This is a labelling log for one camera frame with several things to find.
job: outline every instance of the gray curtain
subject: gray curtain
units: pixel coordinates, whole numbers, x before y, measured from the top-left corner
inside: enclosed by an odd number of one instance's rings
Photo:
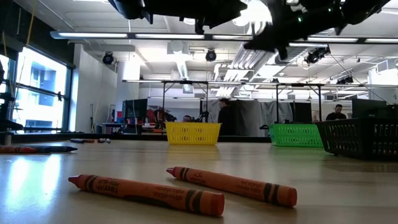
[[[232,101],[231,106],[235,112],[236,130],[238,136],[264,137],[268,136],[268,131],[260,130],[264,124],[270,125],[276,122],[276,101]],[[209,101],[209,122],[218,122],[220,107],[218,100]],[[293,121],[293,113],[289,103],[279,103],[279,122],[285,120]]]

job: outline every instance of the plastic basket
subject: plastic basket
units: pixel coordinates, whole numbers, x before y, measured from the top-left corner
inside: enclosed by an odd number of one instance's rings
[[[169,144],[215,145],[221,124],[194,122],[167,122]]]
[[[290,147],[323,147],[315,124],[272,124],[272,144]]]
[[[396,119],[344,119],[317,126],[326,152],[357,159],[398,159]]]

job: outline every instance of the orange crayon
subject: orange crayon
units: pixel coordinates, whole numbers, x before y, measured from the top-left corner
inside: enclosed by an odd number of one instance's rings
[[[186,180],[214,189],[225,190],[227,192],[262,200],[273,205],[293,207],[297,203],[297,191],[293,187],[186,167],[173,167],[168,168],[166,171],[180,180]]]
[[[0,153],[37,153],[36,149],[20,146],[0,146]]]
[[[87,174],[68,180],[82,190],[136,202],[213,216],[224,211],[224,195],[213,192]]]

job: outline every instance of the wooden table surface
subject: wooden table surface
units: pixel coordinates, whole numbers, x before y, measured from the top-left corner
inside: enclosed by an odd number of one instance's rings
[[[398,164],[334,157],[264,143],[169,146],[162,141],[69,145],[52,155],[0,155],[0,223],[397,223]],[[295,209],[224,193],[221,218],[78,190],[68,177],[97,174],[191,189],[165,169],[186,166],[293,186]]]

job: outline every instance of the person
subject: person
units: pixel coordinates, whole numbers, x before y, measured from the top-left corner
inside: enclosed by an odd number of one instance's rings
[[[330,113],[327,117],[326,120],[327,121],[334,121],[337,119],[347,119],[347,117],[345,116],[345,114],[341,113],[341,110],[343,109],[342,105],[336,105],[335,107],[335,112],[334,113]]]
[[[191,122],[191,121],[192,121],[192,117],[189,116],[189,115],[185,115],[185,116],[182,118],[182,122]]]
[[[220,99],[218,104],[221,109],[218,113],[218,122],[221,123],[220,136],[235,135],[235,117],[229,99]]]

